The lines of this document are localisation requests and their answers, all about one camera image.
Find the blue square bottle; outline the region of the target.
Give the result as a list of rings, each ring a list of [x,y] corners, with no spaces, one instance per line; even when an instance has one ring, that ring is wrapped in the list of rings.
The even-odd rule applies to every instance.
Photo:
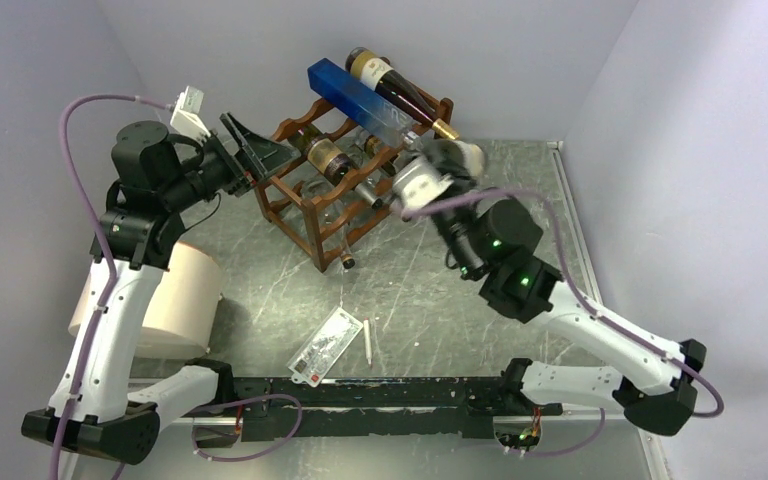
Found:
[[[420,149],[413,119],[331,60],[312,64],[307,76],[314,92],[387,146]]]

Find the dark red wine bottle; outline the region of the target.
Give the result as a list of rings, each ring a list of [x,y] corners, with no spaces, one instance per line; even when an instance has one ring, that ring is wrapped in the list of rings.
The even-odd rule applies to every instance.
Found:
[[[436,113],[417,88],[396,71],[388,60],[365,47],[356,47],[347,56],[345,68],[352,77],[413,120],[433,130],[439,137],[459,139],[459,133]]]

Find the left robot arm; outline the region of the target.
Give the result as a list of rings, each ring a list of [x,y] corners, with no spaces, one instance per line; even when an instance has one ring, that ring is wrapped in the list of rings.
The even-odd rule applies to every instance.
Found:
[[[199,409],[221,416],[235,406],[231,367],[214,360],[191,360],[148,388],[128,389],[143,319],[186,230],[182,213],[220,192],[242,196],[299,155],[230,114],[221,122],[235,151],[215,132],[195,139],[151,120],[118,132],[111,151],[118,177],[95,218],[78,337],[48,405],[24,416],[24,437],[57,452],[135,465],[173,421]]]

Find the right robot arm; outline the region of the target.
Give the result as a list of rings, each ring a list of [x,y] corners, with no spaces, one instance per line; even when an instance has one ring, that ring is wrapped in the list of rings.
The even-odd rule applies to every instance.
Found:
[[[413,154],[395,191],[407,214],[427,216],[447,246],[447,265],[499,315],[542,327],[584,348],[597,367],[515,359],[499,391],[502,406],[575,404],[618,408],[636,427],[673,436],[696,414],[698,373],[706,347],[663,338],[584,295],[563,272],[536,255],[543,231],[514,193],[484,211],[478,186],[483,150],[435,140]]]

